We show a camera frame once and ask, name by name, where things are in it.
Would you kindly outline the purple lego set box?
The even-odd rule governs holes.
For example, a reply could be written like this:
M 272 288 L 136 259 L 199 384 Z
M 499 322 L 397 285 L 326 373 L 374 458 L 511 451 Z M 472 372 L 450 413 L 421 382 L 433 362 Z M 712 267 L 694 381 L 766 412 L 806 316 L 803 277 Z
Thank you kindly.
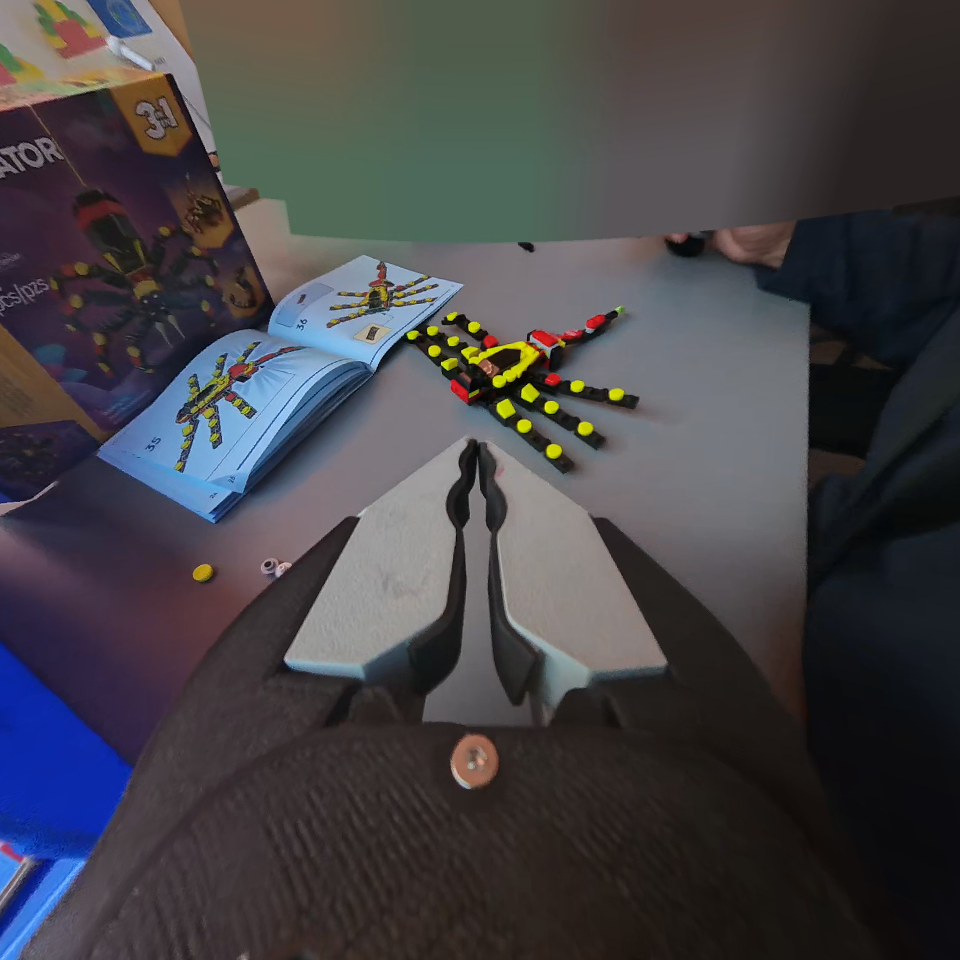
M 2 109 L 1 498 L 26 501 L 274 304 L 173 78 Z

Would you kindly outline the blue plastic bin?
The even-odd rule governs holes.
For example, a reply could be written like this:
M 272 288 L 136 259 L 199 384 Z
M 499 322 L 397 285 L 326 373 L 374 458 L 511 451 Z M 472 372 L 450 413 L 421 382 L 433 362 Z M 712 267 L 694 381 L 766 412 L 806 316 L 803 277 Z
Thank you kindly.
M 2 958 L 18 958 L 83 870 L 131 767 L 6 648 L 1 649 Z

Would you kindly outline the black yellow lego spider model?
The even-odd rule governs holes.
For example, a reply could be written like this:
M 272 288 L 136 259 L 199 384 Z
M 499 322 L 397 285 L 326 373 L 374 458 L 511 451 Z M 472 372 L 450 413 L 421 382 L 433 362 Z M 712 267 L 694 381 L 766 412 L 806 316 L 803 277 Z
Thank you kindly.
M 566 474 L 574 463 L 563 447 L 534 426 L 533 414 L 557 424 L 594 450 L 606 438 L 586 419 L 566 412 L 558 397 L 569 397 L 634 410 L 639 398 L 620 388 L 598 388 L 559 373 L 572 347 L 604 335 L 625 309 L 617 306 L 562 333 L 531 330 L 524 339 L 500 342 L 478 321 L 457 311 L 440 325 L 425 321 L 405 339 L 427 356 L 464 404 L 485 409 L 502 426 L 520 436 L 557 471 Z

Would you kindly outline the person's right forearm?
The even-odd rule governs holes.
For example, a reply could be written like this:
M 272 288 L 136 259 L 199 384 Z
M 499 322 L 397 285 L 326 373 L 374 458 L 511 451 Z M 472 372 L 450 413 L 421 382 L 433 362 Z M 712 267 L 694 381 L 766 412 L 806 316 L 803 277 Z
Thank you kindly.
M 799 221 L 761 290 L 809 306 L 818 327 L 887 367 L 958 329 L 959 220 L 874 210 Z

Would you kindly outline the person's right hand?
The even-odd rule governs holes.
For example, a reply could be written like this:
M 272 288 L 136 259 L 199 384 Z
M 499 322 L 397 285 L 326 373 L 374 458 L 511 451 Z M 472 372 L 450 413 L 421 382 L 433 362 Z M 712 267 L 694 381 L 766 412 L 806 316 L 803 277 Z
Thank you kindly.
M 789 221 L 718 229 L 712 234 L 710 245 L 734 263 L 778 270 L 796 225 L 796 221 Z

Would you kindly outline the open lego instruction booklet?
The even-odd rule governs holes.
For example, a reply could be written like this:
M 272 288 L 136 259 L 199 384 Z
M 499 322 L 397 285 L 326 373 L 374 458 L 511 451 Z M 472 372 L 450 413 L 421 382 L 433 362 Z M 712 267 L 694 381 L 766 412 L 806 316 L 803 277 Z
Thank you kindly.
M 99 459 L 219 522 L 462 284 L 361 255 L 204 349 Z

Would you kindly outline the person's dark clothing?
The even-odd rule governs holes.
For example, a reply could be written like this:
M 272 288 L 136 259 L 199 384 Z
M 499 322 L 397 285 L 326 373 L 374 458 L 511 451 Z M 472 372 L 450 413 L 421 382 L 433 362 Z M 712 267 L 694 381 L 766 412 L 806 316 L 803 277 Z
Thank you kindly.
M 809 745 L 919 958 L 958 958 L 958 387 L 954 313 L 811 517 Z

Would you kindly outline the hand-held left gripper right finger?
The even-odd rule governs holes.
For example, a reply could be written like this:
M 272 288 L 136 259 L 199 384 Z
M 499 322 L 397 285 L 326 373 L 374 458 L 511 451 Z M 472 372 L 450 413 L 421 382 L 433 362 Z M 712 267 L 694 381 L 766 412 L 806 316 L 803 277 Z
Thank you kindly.
M 490 442 L 478 446 L 490 532 L 493 657 L 511 703 L 547 725 L 565 696 L 658 677 L 668 662 L 590 514 Z

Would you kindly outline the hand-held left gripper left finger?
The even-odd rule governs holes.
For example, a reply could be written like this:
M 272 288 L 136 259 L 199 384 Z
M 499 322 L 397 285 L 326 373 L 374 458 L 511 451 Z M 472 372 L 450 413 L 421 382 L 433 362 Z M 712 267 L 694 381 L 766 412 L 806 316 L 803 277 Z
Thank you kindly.
M 295 671 L 436 687 L 460 656 L 477 442 L 461 438 L 357 519 L 285 656 Z

